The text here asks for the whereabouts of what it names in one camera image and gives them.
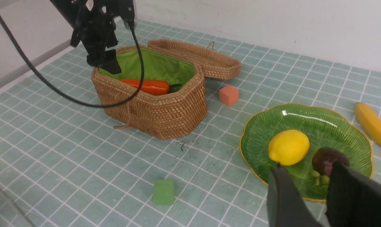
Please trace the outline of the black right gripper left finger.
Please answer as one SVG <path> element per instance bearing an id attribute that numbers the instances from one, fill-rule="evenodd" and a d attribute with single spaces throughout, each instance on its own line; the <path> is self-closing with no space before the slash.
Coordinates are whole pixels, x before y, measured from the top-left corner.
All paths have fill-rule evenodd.
<path id="1" fill-rule="evenodd" d="M 301 198 L 291 175 L 279 163 L 271 168 L 267 193 L 270 227 L 321 227 Z"/>

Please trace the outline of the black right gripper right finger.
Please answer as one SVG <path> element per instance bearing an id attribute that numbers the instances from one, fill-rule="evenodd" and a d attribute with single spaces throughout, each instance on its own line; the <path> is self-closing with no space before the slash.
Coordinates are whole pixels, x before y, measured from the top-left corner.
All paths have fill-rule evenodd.
<path id="1" fill-rule="evenodd" d="M 332 227 L 381 227 L 381 184 L 335 162 L 326 207 Z"/>

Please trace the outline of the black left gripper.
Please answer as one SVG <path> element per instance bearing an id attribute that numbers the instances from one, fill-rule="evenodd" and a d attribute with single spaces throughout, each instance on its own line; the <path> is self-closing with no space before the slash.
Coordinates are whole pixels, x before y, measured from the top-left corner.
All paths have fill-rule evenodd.
<path id="1" fill-rule="evenodd" d="M 87 51 L 89 66 L 101 68 L 108 73 L 121 73 L 116 51 L 107 50 L 118 44 L 114 14 L 108 12 L 108 0 L 71 0 L 78 7 L 73 23 L 70 45 L 76 47 L 82 43 Z"/>

